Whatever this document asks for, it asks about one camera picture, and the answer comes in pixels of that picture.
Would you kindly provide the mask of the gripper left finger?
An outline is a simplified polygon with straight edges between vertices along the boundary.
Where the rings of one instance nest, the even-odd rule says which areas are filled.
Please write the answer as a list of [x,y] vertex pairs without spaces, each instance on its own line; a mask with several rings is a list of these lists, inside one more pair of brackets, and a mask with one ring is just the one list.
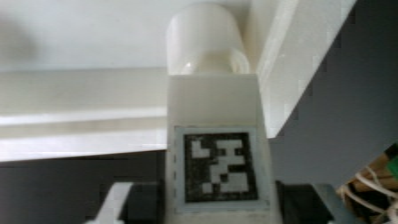
[[132,182],[116,182],[112,184],[96,218],[87,221],[87,224],[124,224],[124,221],[119,219],[119,215],[132,186]]

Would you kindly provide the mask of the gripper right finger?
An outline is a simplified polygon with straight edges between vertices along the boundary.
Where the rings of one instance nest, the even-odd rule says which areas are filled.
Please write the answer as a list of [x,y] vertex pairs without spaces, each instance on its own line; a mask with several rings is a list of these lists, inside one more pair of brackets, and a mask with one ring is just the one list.
[[327,224],[366,224],[348,211],[334,187],[329,184],[315,184],[313,188],[332,215],[332,220]]

